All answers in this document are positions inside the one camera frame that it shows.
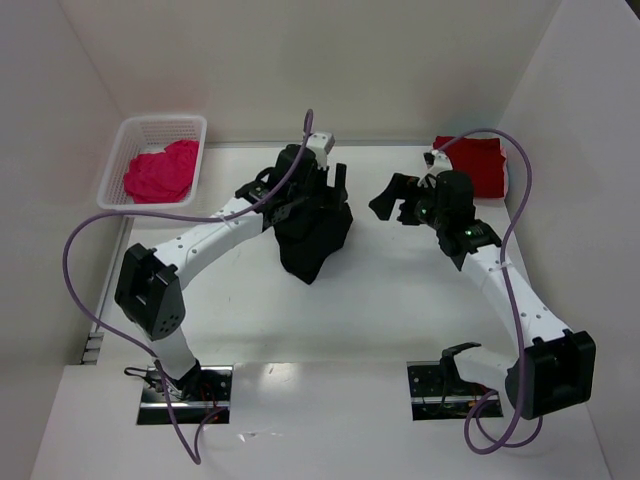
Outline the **black t shirt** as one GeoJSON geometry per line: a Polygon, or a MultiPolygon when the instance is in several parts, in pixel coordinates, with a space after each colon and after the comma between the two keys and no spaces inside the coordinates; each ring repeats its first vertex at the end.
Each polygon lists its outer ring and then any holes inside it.
{"type": "Polygon", "coordinates": [[[337,209],[303,210],[274,226],[283,268],[307,285],[317,278],[324,262],[340,250],[353,222],[348,202],[337,209]]]}

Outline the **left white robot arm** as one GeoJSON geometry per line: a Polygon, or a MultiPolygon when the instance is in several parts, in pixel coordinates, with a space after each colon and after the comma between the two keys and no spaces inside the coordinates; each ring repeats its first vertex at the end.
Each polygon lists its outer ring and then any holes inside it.
{"type": "Polygon", "coordinates": [[[145,334],[182,397],[195,397],[209,382],[181,327],[187,313],[183,292],[199,273],[240,243],[273,230],[285,271],[310,285],[344,246],[353,222],[347,167],[337,164],[329,183],[318,159],[317,151],[290,144],[274,166],[235,192],[220,211],[223,221],[152,248],[136,243],[125,252],[115,302],[145,334]]]}

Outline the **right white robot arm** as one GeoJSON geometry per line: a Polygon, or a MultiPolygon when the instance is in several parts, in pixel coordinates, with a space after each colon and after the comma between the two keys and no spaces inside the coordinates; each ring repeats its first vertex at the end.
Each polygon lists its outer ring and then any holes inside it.
{"type": "Polygon", "coordinates": [[[513,341],[513,358],[477,342],[443,350],[440,364],[448,387],[474,383],[494,389],[525,420],[590,399],[594,339],[559,319],[512,265],[504,239],[477,217],[466,174],[445,171],[418,178],[396,173],[369,207],[382,221],[398,208],[401,224],[432,228],[441,252],[484,295],[513,341]]]}

